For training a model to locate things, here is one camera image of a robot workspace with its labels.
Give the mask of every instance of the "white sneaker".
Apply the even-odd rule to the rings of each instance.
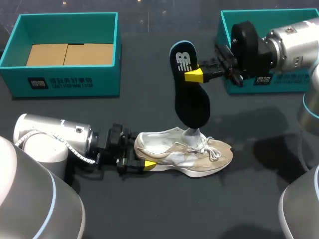
[[[134,147],[138,158],[158,164],[153,171],[175,169],[189,177],[216,173],[233,158],[230,145],[190,128],[140,133]]]

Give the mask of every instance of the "open box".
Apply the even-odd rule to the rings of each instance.
[[[315,8],[309,9],[273,9],[273,10],[224,10],[221,11],[216,43],[230,46],[231,29],[236,23],[250,21],[260,37],[271,29],[319,17]],[[305,92],[309,88],[309,75],[306,69],[277,75],[270,72],[267,85],[255,84],[256,79],[244,80],[244,87],[234,86],[225,79],[229,94]]]
[[[116,12],[21,14],[0,72],[14,97],[118,96],[121,46]]]

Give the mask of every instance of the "box logo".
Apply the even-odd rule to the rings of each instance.
[[[45,82],[43,77],[29,77],[28,81],[30,86],[34,90],[46,90],[48,89],[48,85]]]
[[[273,78],[273,74],[269,74],[267,76],[256,76],[254,86],[266,86],[271,83]]]

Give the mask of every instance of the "shoe lace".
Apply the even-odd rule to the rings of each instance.
[[[221,156],[221,152],[218,151],[216,148],[210,147],[208,145],[208,141],[210,139],[214,139],[214,138],[212,138],[212,137],[206,138],[205,136],[202,135],[202,137],[201,137],[202,143],[200,144],[200,146],[199,147],[191,147],[191,146],[189,146],[188,149],[187,149],[187,152],[201,153],[201,154],[204,154],[205,152],[208,152],[209,159],[211,161],[217,161],[218,158]]]

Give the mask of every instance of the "black tabletop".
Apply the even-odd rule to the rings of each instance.
[[[10,14],[0,14],[9,30],[18,13],[119,10],[123,42],[119,98],[13,100],[0,79],[0,135],[12,140],[16,120],[23,113],[82,123],[105,132],[112,123],[133,131],[185,128],[174,110],[174,84],[169,49],[179,40],[194,43],[199,59],[213,55],[221,9],[307,7],[314,2],[289,1],[144,1],[109,4],[74,1],[65,5],[17,0]],[[6,11],[9,12],[11,1]],[[119,177],[103,167],[103,180],[74,167],[68,183],[86,210],[84,239],[283,239],[277,208],[284,189],[303,174],[298,143],[309,166],[319,163],[318,138],[302,132],[296,113],[302,94],[229,96],[222,79],[203,88],[210,95],[211,118],[201,129],[206,136],[233,146],[231,164],[205,178],[192,179],[177,171],[127,174]]]

